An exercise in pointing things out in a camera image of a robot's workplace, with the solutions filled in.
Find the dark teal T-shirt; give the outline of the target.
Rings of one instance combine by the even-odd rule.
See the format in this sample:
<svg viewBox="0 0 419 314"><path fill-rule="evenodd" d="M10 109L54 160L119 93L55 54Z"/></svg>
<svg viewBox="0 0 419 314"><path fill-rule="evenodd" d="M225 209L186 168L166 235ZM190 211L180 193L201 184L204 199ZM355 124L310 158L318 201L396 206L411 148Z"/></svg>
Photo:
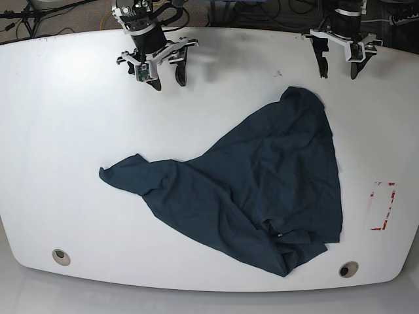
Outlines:
<svg viewBox="0 0 419 314"><path fill-rule="evenodd" d="M280 277L338 243L343 214L333 134L316 94L289 87L203 155L100 169L181 234Z"/></svg>

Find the white power strip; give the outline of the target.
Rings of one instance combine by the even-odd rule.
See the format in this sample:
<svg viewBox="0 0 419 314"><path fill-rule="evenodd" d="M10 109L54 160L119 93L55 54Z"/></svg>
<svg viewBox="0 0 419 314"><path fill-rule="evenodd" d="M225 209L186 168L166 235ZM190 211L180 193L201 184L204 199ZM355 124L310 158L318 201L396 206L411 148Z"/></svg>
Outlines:
<svg viewBox="0 0 419 314"><path fill-rule="evenodd" d="M416 7L403 9L392 14L390 17L390 24L392 26L402 26L411 22L418 21L418 9Z"/></svg>

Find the red tape rectangle marking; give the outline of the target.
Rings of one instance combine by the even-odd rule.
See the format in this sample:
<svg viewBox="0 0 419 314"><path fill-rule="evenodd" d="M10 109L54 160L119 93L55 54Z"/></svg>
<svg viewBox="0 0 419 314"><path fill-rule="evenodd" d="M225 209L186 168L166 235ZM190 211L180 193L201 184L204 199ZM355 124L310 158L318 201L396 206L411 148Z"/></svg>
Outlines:
<svg viewBox="0 0 419 314"><path fill-rule="evenodd" d="M386 229L395 197L396 184L375 182L367 208L366 227L368 230Z"/></svg>

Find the black tripod stand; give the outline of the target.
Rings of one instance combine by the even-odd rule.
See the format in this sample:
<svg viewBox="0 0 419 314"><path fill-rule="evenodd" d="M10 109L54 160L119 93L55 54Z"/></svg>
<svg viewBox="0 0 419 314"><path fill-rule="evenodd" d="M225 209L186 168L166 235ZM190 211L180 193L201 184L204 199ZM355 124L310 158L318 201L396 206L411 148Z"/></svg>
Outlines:
<svg viewBox="0 0 419 314"><path fill-rule="evenodd" d="M72 10L76 7L81 5L93 3L95 0L87 0L87 1L76 1L74 3L70 3L67 5L63 5L60 7L55 7L52 9L38 9L33 1L27 1L27 5L23 8L21 12L14 12L12 10L6 10L5 12L1 13L1 19L18 19L17 26L16 26L16 40L28 40L34 39L37 33L41 22L46 19L52 17L54 13L61 13L63 10ZM28 32L28 37L19 38L18 37L18 28L20 24L23 24Z"/></svg>

